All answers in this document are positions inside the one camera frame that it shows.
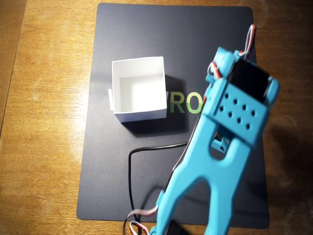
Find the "wire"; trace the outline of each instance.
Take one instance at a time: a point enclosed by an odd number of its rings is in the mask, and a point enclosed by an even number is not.
[[[127,220],[128,220],[128,218],[129,217],[131,217],[132,215],[133,216],[135,216],[135,215],[144,215],[144,216],[151,216],[151,215],[153,215],[153,214],[155,214],[156,213],[156,211],[157,211],[157,209],[158,209],[158,207],[157,206],[155,206],[154,208],[152,208],[151,210],[133,210],[133,211],[131,211],[128,215],[127,215],[127,217],[126,217],[126,219],[125,219],[125,221],[124,221],[124,224],[123,224],[123,235],[125,235],[125,227],[126,227],[126,223],[127,223]],[[138,225],[138,227],[139,228],[141,228],[141,229],[143,229],[144,230],[144,228],[146,228],[145,226],[143,226],[142,224],[140,224],[140,222],[137,222],[137,221],[135,221],[136,222],[136,224],[135,225]],[[132,226],[131,226],[131,223],[130,223],[130,229],[131,229],[131,232],[132,232],[132,234],[134,234],[134,235],[136,235],[137,233],[134,231],[134,229],[132,228]]]
[[[222,75],[219,71],[219,68],[217,67],[216,63],[214,61],[212,61],[210,64],[209,64],[209,67],[207,67],[207,73],[209,74],[213,74],[214,76],[217,77],[217,79],[221,79],[222,78]]]
[[[252,24],[249,28],[248,34],[246,36],[246,46],[244,51],[240,51],[239,55],[243,56],[246,60],[251,52],[252,46],[254,44],[256,25]]]
[[[135,230],[133,229],[132,224],[135,224],[137,227],[141,228],[141,229],[146,233],[146,235],[149,235],[149,234],[150,234],[146,226],[144,226],[144,225],[138,223],[138,222],[135,221],[135,220],[132,220],[132,221],[129,223],[129,229],[131,230],[131,233],[132,233],[133,235],[138,235],[138,234],[137,234],[137,233],[135,232]]]
[[[140,223],[140,218],[138,218],[136,215],[144,215],[144,216],[150,216],[152,214],[154,214],[156,211],[157,211],[157,206],[154,207],[153,209],[149,210],[149,211],[146,211],[146,210],[135,210],[134,209],[134,201],[133,201],[133,194],[132,194],[132,178],[131,178],[131,172],[132,172],[132,154],[134,153],[137,153],[137,152],[142,152],[142,151],[150,151],[150,150],[163,150],[163,149],[171,149],[171,148],[178,148],[178,147],[183,147],[183,146],[186,146],[183,153],[181,154],[180,158],[178,159],[178,161],[176,162],[176,164],[174,165],[172,171],[171,171],[171,174],[170,174],[170,177],[167,181],[167,184],[166,184],[166,187],[165,187],[165,190],[164,192],[166,191],[169,183],[170,183],[170,180],[172,178],[172,175],[174,173],[174,170],[176,169],[176,167],[179,165],[180,161],[182,160],[182,158],[184,157],[185,153],[186,153],[186,150],[189,146],[189,143],[194,135],[194,132],[195,132],[195,129],[198,125],[198,122],[199,122],[199,119],[200,119],[200,116],[201,116],[201,113],[202,113],[202,110],[203,110],[203,107],[204,107],[204,104],[206,102],[206,96],[204,96],[204,99],[203,99],[203,104],[202,104],[202,108],[201,108],[201,111],[197,117],[197,120],[196,120],[196,123],[194,125],[194,128],[191,132],[191,135],[190,135],[190,138],[188,140],[188,142],[183,142],[183,143],[177,143],[177,144],[171,144],[171,145],[163,145],[163,146],[154,146],[154,147],[141,147],[141,148],[136,148],[136,149],[133,149],[132,151],[130,151],[129,155],[128,155],[128,191],[129,191],[129,199],[130,199],[130,202],[131,202],[131,207],[132,207],[132,212],[130,212],[125,221],[124,221],[124,224],[123,224],[123,235],[125,235],[125,227],[126,227],[126,223],[127,223],[127,220],[130,216],[134,216],[135,220],[137,223]]]
[[[142,147],[142,148],[136,148],[129,153],[129,155],[128,155],[128,191],[129,191],[129,199],[131,201],[132,210],[135,210],[134,201],[133,201],[133,194],[132,194],[132,175],[131,175],[131,172],[132,172],[132,154],[142,152],[142,151],[163,150],[163,149],[184,147],[187,144],[188,144],[188,142],[176,143],[176,144],[164,145],[164,146]],[[134,215],[134,217],[135,217],[135,220],[137,222],[140,222],[136,215]]]

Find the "white box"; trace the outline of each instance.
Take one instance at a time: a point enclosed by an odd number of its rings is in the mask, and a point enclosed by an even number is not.
[[[113,112],[120,122],[166,117],[163,57],[112,61]]]

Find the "black cable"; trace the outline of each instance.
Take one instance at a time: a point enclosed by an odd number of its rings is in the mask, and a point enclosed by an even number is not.
[[[131,172],[132,172],[132,154],[142,152],[142,151],[152,151],[152,150],[163,150],[163,149],[171,149],[171,148],[178,148],[186,146],[188,142],[184,143],[176,143],[171,145],[164,145],[164,146],[154,146],[154,147],[142,147],[142,148],[136,148],[132,150],[128,155],[128,191],[129,191],[129,199],[131,201],[131,207],[132,210],[135,210],[134,208],[134,202],[133,202],[133,194],[132,194],[132,178],[131,178]]]
[[[186,146],[183,153],[181,154],[180,158],[178,159],[178,161],[176,162],[176,164],[174,165],[172,171],[171,171],[171,174],[170,174],[170,177],[167,181],[167,184],[166,184],[166,187],[165,187],[165,190],[164,192],[166,191],[167,187],[168,187],[168,184],[170,183],[170,180],[172,178],[172,175],[174,173],[174,170],[176,169],[176,167],[179,165],[180,161],[182,160],[182,158],[184,157],[185,153],[186,153],[186,150],[189,146],[189,143],[194,135],[194,132],[195,132],[195,129],[198,125],[198,122],[199,122],[199,119],[200,119],[200,116],[201,116],[201,113],[202,113],[202,109],[201,109],[201,112],[200,114],[198,115],[198,118],[196,120],[196,123],[195,123],[195,126],[192,130],[192,133],[190,135],[190,138],[188,140],[188,142],[183,142],[183,143],[176,143],[176,144],[171,144],[171,145],[163,145],[163,146],[154,146],[154,147],[141,147],[141,148],[136,148],[136,149],[133,149],[132,151],[130,151],[129,155],[128,155],[128,191],[129,191],[129,199],[131,201],[131,207],[132,207],[132,210],[135,210],[134,209],[134,201],[133,201],[133,194],[132,194],[132,178],[131,178],[131,172],[132,172],[132,154],[134,153],[138,153],[138,152],[142,152],[142,151],[152,151],[152,150],[163,150],[163,149],[171,149],[171,148],[178,148],[178,147],[183,147],[183,146]],[[136,215],[134,215],[134,218],[135,220],[140,223],[140,216],[137,217]],[[124,221],[124,224],[123,224],[123,235],[125,234],[125,226],[126,226],[126,223],[127,223],[127,220],[128,218],[126,217],[125,221]]]

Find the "table surface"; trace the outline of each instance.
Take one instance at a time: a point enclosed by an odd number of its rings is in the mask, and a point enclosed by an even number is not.
[[[99,1],[25,2],[0,3],[0,234],[121,234],[122,222],[76,217]],[[229,234],[312,234],[312,1],[129,3],[252,8],[258,64],[281,83],[263,135],[270,226]]]

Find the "green letters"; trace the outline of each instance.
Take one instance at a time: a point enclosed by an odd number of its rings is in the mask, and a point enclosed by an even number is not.
[[[191,105],[190,105],[190,100],[191,100],[191,97],[193,97],[193,96],[197,97],[199,100],[199,105],[198,105],[197,109],[192,109]],[[186,105],[187,105],[188,111],[191,112],[192,114],[200,113],[201,108],[202,108],[202,97],[201,97],[201,95],[199,95],[199,93],[197,93],[197,92],[191,92],[186,99]]]
[[[180,97],[179,101],[174,101],[174,96],[178,95]],[[182,109],[181,104],[184,102],[184,95],[181,92],[171,92],[171,113],[174,112],[174,105],[177,105],[180,113],[184,114],[185,111]]]

